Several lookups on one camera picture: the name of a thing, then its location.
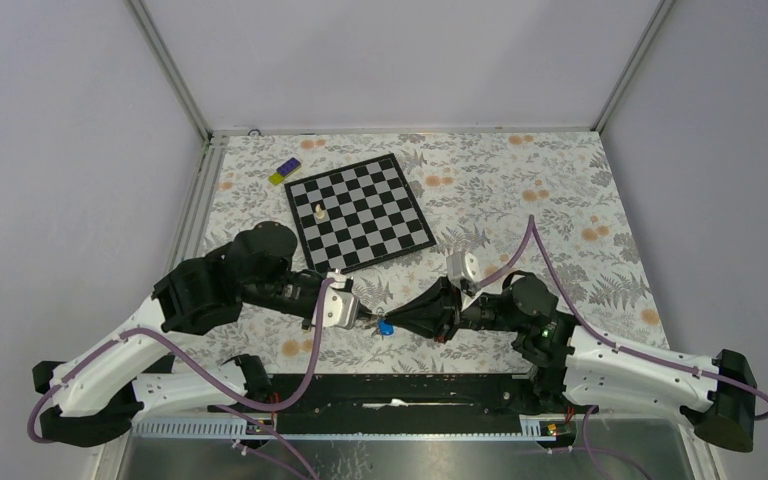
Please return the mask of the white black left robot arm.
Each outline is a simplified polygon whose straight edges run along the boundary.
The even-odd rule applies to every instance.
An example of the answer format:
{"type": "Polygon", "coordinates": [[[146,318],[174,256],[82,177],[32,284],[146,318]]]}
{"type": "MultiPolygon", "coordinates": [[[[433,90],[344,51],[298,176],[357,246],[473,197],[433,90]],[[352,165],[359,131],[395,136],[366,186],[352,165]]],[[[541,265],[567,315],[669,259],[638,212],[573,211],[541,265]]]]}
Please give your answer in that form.
{"type": "Polygon", "coordinates": [[[27,421],[28,437],[41,444],[91,447],[155,414],[235,404],[276,412],[297,403],[313,380],[312,369],[293,393],[280,395],[253,355],[209,370],[184,351],[186,343],[236,322],[247,305],[297,317],[316,339],[329,327],[349,329],[368,315],[351,278],[335,271],[294,271],[296,247],[289,227],[259,223],[230,243],[181,262],[90,351],[68,362],[35,365],[39,400],[27,421]]]}

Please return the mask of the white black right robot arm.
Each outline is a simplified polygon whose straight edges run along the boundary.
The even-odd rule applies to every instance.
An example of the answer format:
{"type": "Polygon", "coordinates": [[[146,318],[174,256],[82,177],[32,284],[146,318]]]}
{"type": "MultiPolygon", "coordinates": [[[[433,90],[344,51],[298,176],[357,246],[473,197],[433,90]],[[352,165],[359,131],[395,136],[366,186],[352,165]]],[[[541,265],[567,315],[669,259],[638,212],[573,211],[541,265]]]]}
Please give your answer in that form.
{"type": "Polygon", "coordinates": [[[530,272],[515,271],[501,292],[474,299],[441,277],[383,321],[438,343],[461,330],[514,333],[512,349],[533,368],[521,386],[500,391],[502,405],[518,413],[643,413],[674,420],[717,447],[753,450],[756,400],[750,391],[757,383],[742,354],[691,355],[588,331],[558,303],[530,272]]]}

